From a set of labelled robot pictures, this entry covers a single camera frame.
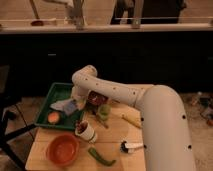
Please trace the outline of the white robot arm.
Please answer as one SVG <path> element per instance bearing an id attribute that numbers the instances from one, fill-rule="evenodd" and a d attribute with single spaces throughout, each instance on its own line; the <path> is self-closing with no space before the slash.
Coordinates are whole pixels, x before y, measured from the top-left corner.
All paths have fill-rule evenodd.
<path id="1" fill-rule="evenodd" d="M 196 171 L 185 108 L 174 89 L 103 80 L 92 65 L 76 71 L 72 82 L 76 100 L 95 91 L 140 111 L 146 171 Z"/>

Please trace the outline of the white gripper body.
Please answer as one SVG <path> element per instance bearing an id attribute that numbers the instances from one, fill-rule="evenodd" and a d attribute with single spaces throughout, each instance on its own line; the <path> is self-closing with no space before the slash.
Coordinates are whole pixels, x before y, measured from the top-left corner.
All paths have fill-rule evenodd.
<path id="1" fill-rule="evenodd" d="M 82 110 L 87 101 L 89 91 L 78 86 L 74 86 L 71 92 L 71 98 L 76 101 L 76 106 L 78 110 Z"/>

